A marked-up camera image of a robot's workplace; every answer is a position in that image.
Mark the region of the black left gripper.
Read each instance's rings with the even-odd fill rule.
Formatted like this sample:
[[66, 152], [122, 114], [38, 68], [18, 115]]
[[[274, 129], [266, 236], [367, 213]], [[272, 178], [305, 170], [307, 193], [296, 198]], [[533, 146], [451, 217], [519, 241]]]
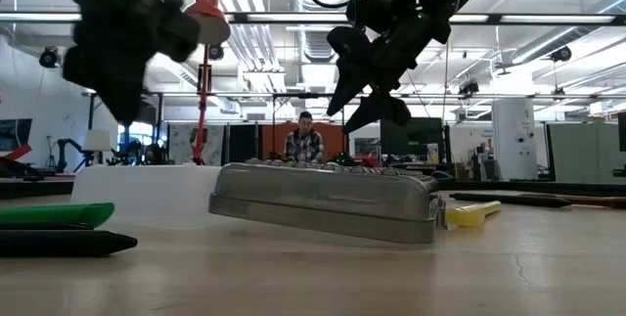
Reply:
[[147, 61], [156, 53], [185, 61], [200, 41], [200, 24], [181, 11], [182, 0], [74, 2], [80, 20], [73, 26], [63, 78], [95, 89], [117, 121], [131, 124], [145, 94]]

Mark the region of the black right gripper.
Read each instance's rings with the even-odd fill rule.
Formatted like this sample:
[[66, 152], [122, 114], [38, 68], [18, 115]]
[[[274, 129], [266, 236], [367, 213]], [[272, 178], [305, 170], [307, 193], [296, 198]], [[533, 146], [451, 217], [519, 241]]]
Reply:
[[343, 131], [348, 134], [381, 119], [406, 125], [412, 117], [407, 105], [387, 93], [397, 88], [407, 69], [417, 66], [417, 57], [426, 47], [426, 26], [400, 25], [374, 39], [364, 26], [338, 26], [327, 41], [338, 55], [338, 80], [327, 115], [338, 113], [364, 87], [374, 84], [380, 93], [361, 99]]

